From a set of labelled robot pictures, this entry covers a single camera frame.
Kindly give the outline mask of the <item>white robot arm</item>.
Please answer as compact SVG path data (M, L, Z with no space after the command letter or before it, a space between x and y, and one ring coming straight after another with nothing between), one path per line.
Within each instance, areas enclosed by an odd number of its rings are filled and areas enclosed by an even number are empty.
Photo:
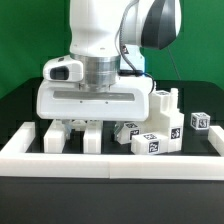
M180 31L180 0L70 0L70 53L48 61L37 95L42 119L144 121L153 79L130 60L129 45L163 49Z

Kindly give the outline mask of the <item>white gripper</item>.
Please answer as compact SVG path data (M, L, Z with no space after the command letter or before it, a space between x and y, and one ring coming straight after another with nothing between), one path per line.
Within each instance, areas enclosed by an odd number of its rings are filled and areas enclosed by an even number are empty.
M85 92L77 83L44 80L38 90L37 114L42 119L62 120L67 140L74 130L72 119L117 121L117 140L124 121L148 117L149 93L149 78L118 78L105 92Z

